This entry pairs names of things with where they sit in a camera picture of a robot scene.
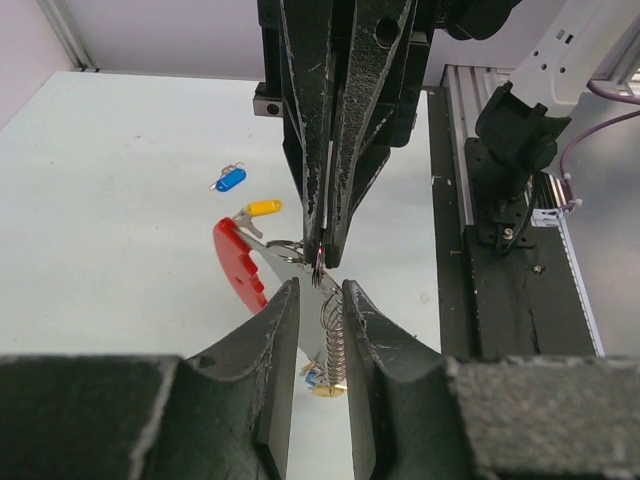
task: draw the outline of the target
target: key tag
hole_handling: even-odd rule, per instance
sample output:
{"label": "key tag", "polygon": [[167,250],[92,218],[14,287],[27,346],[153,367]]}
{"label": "key tag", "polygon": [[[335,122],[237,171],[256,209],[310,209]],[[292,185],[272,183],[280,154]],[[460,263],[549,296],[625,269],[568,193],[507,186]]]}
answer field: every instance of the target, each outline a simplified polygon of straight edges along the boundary
{"label": "key tag", "polygon": [[235,165],[227,165],[220,172],[220,178],[211,184],[209,190],[217,190],[219,192],[228,192],[237,184],[247,178],[247,172],[244,168],[240,168],[238,165],[244,164],[242,162]]}

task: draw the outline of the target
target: white wall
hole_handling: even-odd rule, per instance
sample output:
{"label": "white wall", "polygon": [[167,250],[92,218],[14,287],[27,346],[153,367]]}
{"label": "white wall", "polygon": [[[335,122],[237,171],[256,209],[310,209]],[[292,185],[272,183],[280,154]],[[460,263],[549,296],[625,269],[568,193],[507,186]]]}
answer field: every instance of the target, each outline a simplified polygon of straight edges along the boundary
{"label": "white wall", "polygon": [[0,128],[71,61],[36,0],[0,0]]}
{"label": "white wall", "polygon": [[[97,65],[106,70],[258,79],[263,76],[257,0],[65,0]],[[447,63],[515,67],[565,0],[524,0],[503,31],[459,42],[439,31],[426,80]]]}

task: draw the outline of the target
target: yellow key fob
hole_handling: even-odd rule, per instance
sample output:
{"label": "yellow key fob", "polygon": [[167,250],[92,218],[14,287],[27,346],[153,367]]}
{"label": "yellow key fob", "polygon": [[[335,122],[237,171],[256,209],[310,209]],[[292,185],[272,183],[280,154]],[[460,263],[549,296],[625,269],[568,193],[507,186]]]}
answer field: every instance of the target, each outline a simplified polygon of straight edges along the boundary
{"label": "yellow key fob", "polygon": [[282,210],[282,202],[275,198],[273,200],[263,200],[261,202],[253,202],[247,205],[247,213],[252,217],[278,213],[280,210]]}

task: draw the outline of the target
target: red serrated handle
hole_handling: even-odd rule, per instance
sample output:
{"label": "red serrated handle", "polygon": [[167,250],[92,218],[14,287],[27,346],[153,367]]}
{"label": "red serrated handle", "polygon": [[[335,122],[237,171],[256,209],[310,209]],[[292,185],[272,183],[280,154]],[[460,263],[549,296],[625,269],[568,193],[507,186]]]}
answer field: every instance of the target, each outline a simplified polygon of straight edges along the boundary
{"label": "red serrated handle", "polygon": [[264,285],[258,278],[258,266],[251,260],[251,247],[238,236],[238,227],[230,218],[223,218],[213,227],[213,243],[218,260],[229,283],[252,313],[267,304]]}

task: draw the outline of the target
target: cable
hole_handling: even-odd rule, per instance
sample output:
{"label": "cable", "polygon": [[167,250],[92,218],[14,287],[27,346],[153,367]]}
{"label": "cable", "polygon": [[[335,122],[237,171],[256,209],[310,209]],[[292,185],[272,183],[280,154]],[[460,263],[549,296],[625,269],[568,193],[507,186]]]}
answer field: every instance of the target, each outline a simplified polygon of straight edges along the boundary
{"label": "cable", "polygon": [[[640,105],[640,98],[635,98],[635,97],[625,97],[622,95],[617,95],[615,93],[610,93],[607,92],[606,90],[598,87],[595,83],[593,83],[593,80],[590,80],[589,83],[587,83],[587,88],[595,95],[604,98],[606,100],[612,100],[614,102],[620,102],[620,103],[627,103],[627,104],[631,104],[631,105]],[[581,133],[580,135],[578,135],[576,138],[573,139],[573,141],[567,145],[567,147],[564,149],[564,151],[562,152],[562,155],[560,155],[560,173],[562,175],[562,180],[564,182],[564,184],[567,187],[567,191],[569,194],[569,198],[567,200],[567,203],[565,205],[563,205],[561,208],[562,211],[565,212],[571,212],[573,211],[573,209],[575,208],[576,205],[580,205],[582,203],[582,201],[579,198],[576,198],[576,194],[575,194],[575,190],[573,188],[573,182],[571,180],[571,174],[569,173],[568,169],[567,169],[567,163],[569,161],[569,155],[571,154],[571,152],[573,151],[573,149],[585,138],[589,137],[590,135],[593,135],[594,133],[602,130],[603,128],[609,127],[611,125],[615,125],[616,123],[620,123],[623,122],[625,120],[630,120],[632,118],[635,118],[637,116],[640,116],[640,110],[636,111],[636,112],[630,112],[624,115],[620,115],[618,117],[614,117],[610,120],[607,120],[606,122],[602,122],[594,127],[591,127],[590,129],[586,130],[585,132]]]}
{"label": "cable", "polygon": [[513,238],[509,242],[509,244],[505,247],[505,249],[500,253],[503,257],[509,255],[513,251],[513,249],[520,242],[520,238],[527,230],[527,227],[531,224],[531,217],[533,216],[533,210],[536,206],[536,202],[538,201],[538,197],[540,196],[540,191],[542,190],[542,173],[537,172],[534,174],[533,179],[531,180],[533,183],[533,188],[531,189],[531,197],[529,198],[529,207],[527,208],[527,213],[524,216],[524,220],[518,227],[518,230],[513,235]]}

